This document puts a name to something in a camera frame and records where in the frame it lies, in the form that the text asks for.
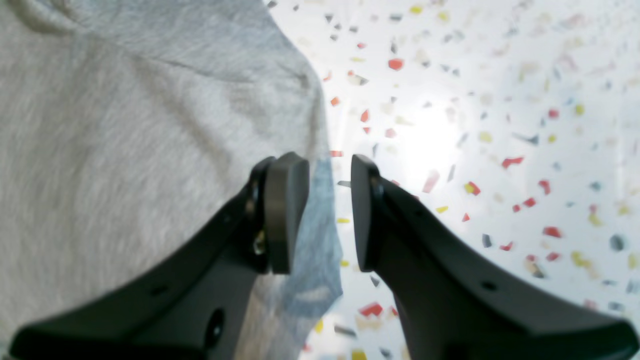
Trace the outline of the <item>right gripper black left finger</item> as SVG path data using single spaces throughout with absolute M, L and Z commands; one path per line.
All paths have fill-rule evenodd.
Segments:
M 153 269 L 71 311 L 23 326 L 11 360 L 230 360 L 258 276 L 289 274 L 310 164 L 289 152 Z

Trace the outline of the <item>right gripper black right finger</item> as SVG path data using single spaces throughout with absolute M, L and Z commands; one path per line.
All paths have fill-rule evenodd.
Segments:
M 630 360 L 621 317 L 573 304 L 498 267 L 365 155 L 350 162 L 358 265 L 391 290 L 412 360 Z

